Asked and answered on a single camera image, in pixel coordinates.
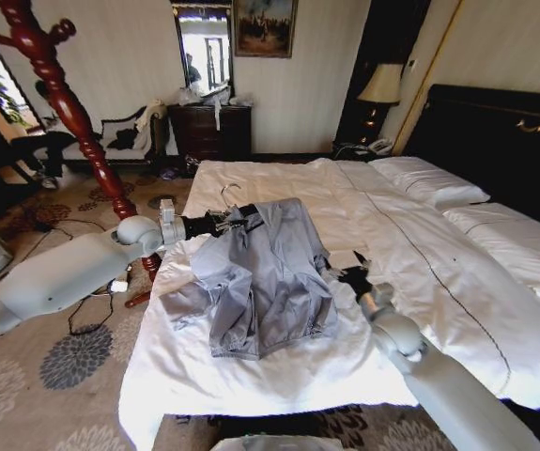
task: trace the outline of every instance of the wooden coat rack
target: wooden coat rack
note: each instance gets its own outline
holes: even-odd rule
[[[75,35],[75,25],[69,19],[62,19],[48,33],[45,32],[32,12],[31,0],[0,0],[0,10],[10,27],[10,37],[0,35],[0,44],[15,47],[30,60],[34,73],[48,87],[51,106],[77,138],[80,150],[90,161],[100,187],[111,198],[113,210],[119,219],[137,214],[119,176],[105,160],[104,151],[92,130],[90,117],[65,81],[65,72],[56,58],[56,46]],[[150,280],[153,280],[161,259],[153,254],[143,258],[142,263]],[[147,294],[128,301],[126,306],[146,301]]]

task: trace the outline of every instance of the wooden furniture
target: wooden furniture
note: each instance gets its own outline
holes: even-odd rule
[[[121,180],[107,164],[104,152],[92,130],[84,106],[65,81],[65,72],[56,58],[56,45],[75,35],[75,26],[68,19],[53,25],[47,33],[32,12],[31,0],[0,0],[0,10],[10,28],[10,37],[0,35],[0,44],[10,45],[24,54],[34,73],[50,93],[50,104],[68,130],[80,143],[80,150],[90,161],[102,190],[112,199],[113,210],[120,219],[136,214],[136,207],[126,197]],[[150,279],[154,279],[161,259],[157,254],[142,259]]]
[[[540,94],[434,85],[404,150],[540,221]]]
[[[222,106],[220,130],[216,129],[213,106],[171,105],[167,112],[182,159],[251,160],[251,107]]]

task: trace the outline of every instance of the framed painting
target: framed painting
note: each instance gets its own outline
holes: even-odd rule
[[[234,0],[236,56],[290,58],[297,0]]]

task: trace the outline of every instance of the dresser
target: dresser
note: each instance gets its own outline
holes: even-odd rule
[[[216,129],[215,108],[207,105],[170,105],[167,112],[182,159],[251,159],[251,107],[222,106],[220,130]]]

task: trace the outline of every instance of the white pillow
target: white pillow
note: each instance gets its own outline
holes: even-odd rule
[[[391,157],[371,162],[376,170],[409,197],[438,210],[487,202],[478,186],[416,157]]]
[[[443,213],[540,299],[540,223],[501,204]]]

